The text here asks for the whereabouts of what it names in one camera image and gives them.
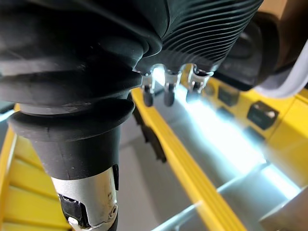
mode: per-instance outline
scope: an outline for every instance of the metal connector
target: metal connector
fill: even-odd
[[[181,74],[181,71],[174,73],[170,70],[167,70],[165,72],[165,91],[175,91],[176,87],[180,83]]]
[[[152,231],[179,231],[181,225],[187,222],[194,216],[197,216],[197,207],[199,204],[194,204],[184,209],[180,213],[174,215],[169,220],[165,221]]]
[[[143,91],[153,94],[155,88],[155,80],[152,74],[142,75],[141,88]]]
[[[80,180],[52,178],[65,218],[76,231],[107,231],[117,216],[113,168]]]
[[[191,70],[188,76],[189,91],[194,91],[200,94],[213,74],[214,72],[212,71],[206,72],[196,68]]]

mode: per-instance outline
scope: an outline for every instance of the gray metal surface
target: gray metal surface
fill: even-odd
[[[286,201],[284,195],[260,172],[237,180],[220,194],[248,231],[264,231],[258,222],[260,218]]]
[[[118,231],[150,231],[191,205],[168,163],[156,160],[131,117],[121,128]],[[180,231],[206,231],[198,216]]]
[[[202,70],[199,70],[202,75],[197,75],[193,68],[191,68],[191,71],[188,75],[188,85],[189,85],[189,91],[197,91],[199,94],[201,93],[202,89],[206,86],[206,83],[210,79],[210,77],[214,74],[214,72],[205,72]],[[197,89],[194,89],[195,83],[199,83],[199,87]]]
[[[178,231],[180,227],[185,224],[189,219],[197,216],[196,207],[198,205],[191,205],[188,208],[184,209],[177,215],[174,215],[169,220],[166,220],[164,223],[153,229],[152,231]]]

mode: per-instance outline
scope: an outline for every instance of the black rubber sleeve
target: black rubber sleeve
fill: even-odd
[[[45,171],[61,180],[91,177],[118,165],[120,126],[91,138],[69,142],[33,141]]]

